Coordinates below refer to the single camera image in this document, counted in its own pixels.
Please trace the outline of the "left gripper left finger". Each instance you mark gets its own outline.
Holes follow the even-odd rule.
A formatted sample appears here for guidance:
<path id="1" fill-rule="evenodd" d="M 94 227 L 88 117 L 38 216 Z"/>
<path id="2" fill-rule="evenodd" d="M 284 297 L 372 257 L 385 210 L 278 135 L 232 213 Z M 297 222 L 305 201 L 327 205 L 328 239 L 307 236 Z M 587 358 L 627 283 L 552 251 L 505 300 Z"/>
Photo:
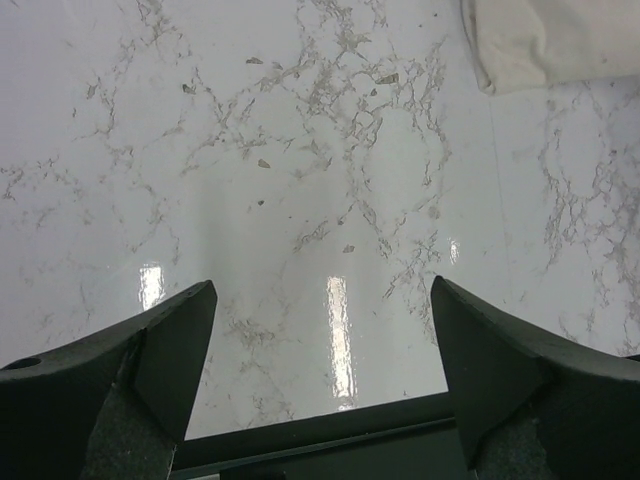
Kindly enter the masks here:
<path id="1" fill-rule="evenodd" d="M 1 370 L 4 479 L 166 479 L 212 334 L 211 281 Z"/>

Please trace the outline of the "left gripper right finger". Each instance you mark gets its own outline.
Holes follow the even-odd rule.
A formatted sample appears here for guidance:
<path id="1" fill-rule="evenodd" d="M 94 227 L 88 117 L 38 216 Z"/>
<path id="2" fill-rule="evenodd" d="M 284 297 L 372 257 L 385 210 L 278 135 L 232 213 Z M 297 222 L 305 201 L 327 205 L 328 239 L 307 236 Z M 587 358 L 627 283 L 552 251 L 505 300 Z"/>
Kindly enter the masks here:
<path id="1" fill-rule="evenodd" d="M 438 276 L 433 320 L 480 479 L 636 479 L 639 358 L 574 343 Z"/>

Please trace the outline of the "cream white t shirt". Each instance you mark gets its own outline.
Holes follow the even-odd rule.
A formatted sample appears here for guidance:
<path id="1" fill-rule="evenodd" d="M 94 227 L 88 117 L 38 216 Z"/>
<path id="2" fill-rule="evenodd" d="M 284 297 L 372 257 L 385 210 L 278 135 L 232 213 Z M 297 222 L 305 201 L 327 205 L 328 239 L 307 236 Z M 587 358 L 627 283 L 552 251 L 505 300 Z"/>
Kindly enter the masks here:
<path id="1" fill-rule="evenodd" d="M 639 73 L 637 1 L 462 1 L 488 95 Z"/>

